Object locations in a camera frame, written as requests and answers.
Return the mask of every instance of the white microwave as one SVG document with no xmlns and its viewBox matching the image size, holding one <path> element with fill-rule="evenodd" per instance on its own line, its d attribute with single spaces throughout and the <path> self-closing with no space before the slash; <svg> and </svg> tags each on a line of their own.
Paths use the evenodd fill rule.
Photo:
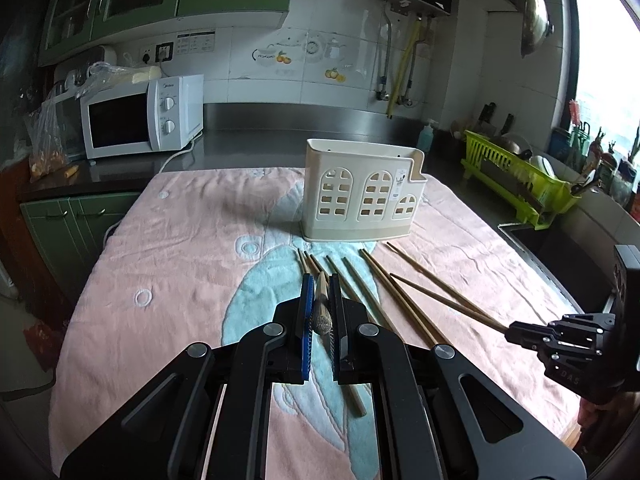
<svg viewBox="0 0 640 480">
<path fill-rule="evenodd" d="M 86 157 L 181 150 L 202 130 L 203 86 L 203 75 L 183 75 L 81 98 Z"/>
</svg>

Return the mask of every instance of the green dish rack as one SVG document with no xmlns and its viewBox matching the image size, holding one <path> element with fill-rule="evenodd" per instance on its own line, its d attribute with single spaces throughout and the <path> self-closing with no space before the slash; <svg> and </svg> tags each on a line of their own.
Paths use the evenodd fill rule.
<svg viewBox="0 0 640 480">
<path fill-rule="evenodd" d="M 566 213 L 580 200 L 580 196 L 571 194 L 571 183 L 548 176 L 479 134 L 470 131 L 465 133 L 466 158 L 461 160 L 465 167 L 464 178 L 469 179 L 473 175 L 513 205 L 516 208 L 518 222 L 530 223 L 536 230 L 546 229 L 557 215 Z M 526 200 L 510 193 L 485 175 L 480 170 L 485 159 L 526 184 L 532 195 L 542 204 L 542 213 L 538 213 Z"/>
</svg>

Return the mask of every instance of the electrical outlet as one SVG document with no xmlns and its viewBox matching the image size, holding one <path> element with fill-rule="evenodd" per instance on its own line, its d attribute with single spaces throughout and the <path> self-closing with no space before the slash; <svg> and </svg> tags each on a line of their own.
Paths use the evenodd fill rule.
<svg viewBox="0 0 640 480">
<path fill-rule="evenodd" d="M 138 61 L 144 64 L 153 64 L 154 56 L 156 55 L 156 46 L 155 45 L 146 45 L 140 48 L 140 57 Z"/>
<path fill-rule="evenodd" d="M 174 58 L 174 42 L 161 43 L 156 45 L 156 63 L 171 61 Z"/>
</svg>

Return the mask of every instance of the blue pattern on towel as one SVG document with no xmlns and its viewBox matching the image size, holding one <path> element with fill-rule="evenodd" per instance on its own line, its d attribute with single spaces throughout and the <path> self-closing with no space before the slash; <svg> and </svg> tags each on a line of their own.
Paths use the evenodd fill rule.
<svg viewBox="0 0 640 480">
<path fill-rule="evenodd" d="M 222 325 L 223 345 L 235 343 L 249 330 L 269 322 L 278 303 L 300 295 L 302 270 L 297 248 L 313 253 L 323 264 L 325 254 L 330 254 L 338 264 L 340 257 L 348 257 L 370 290 L 376 290 L 369 268 L 358 254 L 362 247 L 372 251 L 375 242 L 305 241 L 300 233 L 302 195 L 303 183 L 299 182 L 277 202 L 263 220 L 262 240 L 244 236 L 236 241 L 239 257 L 251 260 L 259 253 L 260 261 L 244 276 L 229 303 Z M 373 406 L 368 388 L 357 387 L 367 407 L 367 415 L 363 417 L 354 416 L 345 404 L 341 387 L 334 382 L 327 352 L 314 335 L 310 380 L 304 385 L 274 384 L 273 396 L 284 412 L 304 416 L 332 446 L 347 450 L 357 480 L 371 480 L 378 472 Z"/>
</svg>

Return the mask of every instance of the kitchen sink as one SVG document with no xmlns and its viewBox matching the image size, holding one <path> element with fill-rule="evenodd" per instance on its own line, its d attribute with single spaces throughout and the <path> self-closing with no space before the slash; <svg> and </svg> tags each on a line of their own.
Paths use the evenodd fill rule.
<svg viewBox="0 0 640 480">
<path fill-rule="evenodd" d="M 576 310 L 602 312 L 610 306 L 612 276 L 606 276 L 557 224 L 540 231 L 528 224 L 504 224 L 498 229 Z"/>
</svg>

